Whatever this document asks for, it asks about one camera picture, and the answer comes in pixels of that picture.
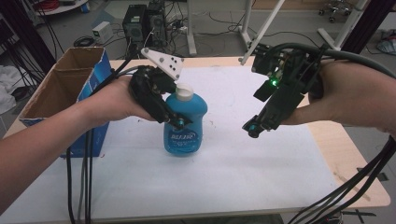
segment floor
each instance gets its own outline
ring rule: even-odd
[[[109,21],[113,28],[114,36],[106,43],[107,54],[110,60],[122,59],[127,47],[125,38],[123,37],[123,31],[120,29],[122,18],[125,14],[125,7],[123,6],[136,3],[145,3],[145,1],[124,0],[107,2],[104,0],[91,0],[91,11],[89,13],[81,13],[79,8],[76,8],[61,14],[48,16],[47,18],[52,29],[57,35],[63,50],[73,47],[74,41],[79,37],[92,35],[92,28],[101,21]],[[180,10],[176,7],[171,9],[170,6],[167,7],[167,10],[170,11],[167,17],[169,21],[175,18],[181,19],[182,16],[185,18],[187,15],[184,3],[180,3]],[[253,10],[248,29],[250,36],[254,36],[256,34],[268,14],[268,11]],[[244,43],[239,37],[239,34],[230,32],[223,35],[213,35],[233,29],[233,27],[229,27],[231,25],[230,22],[238,22],[242,16],[242,12],[227,11],[194,13],[194,23],[192,28],[195,33],[198,51],[198,55],[196,57],[243,55],[246,49]],[[277,45],[285,42],[297,42],[320,46],[323,44],[323,39],[318,34],[317,29],[320,27],[324,28],[333,38],[335,38],[343,27],[346,19],[347,18],[343,16],[337,16],[335,23],[329,23],[328,17],[320,17],[317,11],[281,11],[276,15],[276,18],[269,27],[266,36],[262,39],[262,43]],[[57,53],[55,57],[59,59],[62,55],[62,50],[60,46],[53,44],[48,28],[44,25],[38,25],[37,31],[41,34],[52,52],[55,52],[56,49]],[[395,56],[380,53],[375,49],[375,45],[380,40],[380,36],[380,32],[373,35],[370,43],[361,55],[384,64],[391,71],[396,71]],[[166,50],[174,50],[179,56],[189,57],[185,35],[180,34],[175,37],[175,45],[173,46],[176,47],[170,47]],[[0,57],[0,63],[2,65],[12,64],[7,58],[7,55],[4,54]],[[13,120],[18,116],[24,103],[25,102],[18,102],[15,108],[0,116],[0,134],[2,136],[7,131],[7,128],[12,124]],[[387,140],[387,135],[377,131],[376,129],[359,127],[345,127],[345,129],[367,161],[372,159],[378,153]],[[345,223],[394,223],[394,219],[396,218],[396,214],[394,213],[394,211],[396,211],[396,202],[394,202],[396,201],[395,158],[390,160],[384,168],[383,173],[388,177],[388,180],[383,181],[382,184],[392,199],[391,205],[384,208],[361,209],[359,212],[374,213],[376,214],[376,217],[344,216]],[[293,214],[282,214],[285,223],[287,223],[292,216]]]

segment plastic bottle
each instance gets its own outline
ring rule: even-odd
[[[165,149],[175,155],[190,154],[198,150],[203,137],[202,118],[207,112],[207,104],[193,92],[190,85],[178,83],[176,92],[168,96],[166,103],[177,113],[189,118],[192,123],[182,130],[165,123],[163,144]]]

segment human hand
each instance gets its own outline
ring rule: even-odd
[[[323,63],[324,95],[297,108],[283,124],[317,120],[376,127],[395,136],[396,79],[372,68],[345,61]]]
[[[88,108],[92,115],[93,126],[98,126],[111,120],[125,119],[130,116],[154,120],[129,93],[130,80],[131,77],[119,77],[93,96],[82,101],[85,108]]]

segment finger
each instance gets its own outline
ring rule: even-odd
[[[143,108],[139,108],[134,112],[135,116],[138,116],[139,118],[146,119],[149,121],[155,121],[155,119]]]
[[[284,125],[298,125],[318,120],[326,120],[328,115],[321,101],[311,105],[296,108],[287,119],[282,121]]]

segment white bottle cap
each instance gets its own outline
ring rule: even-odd
[[[189,101],[194,95],[194,90],[189,84],[177,83],[176,85],[176,98],[179,101]]]

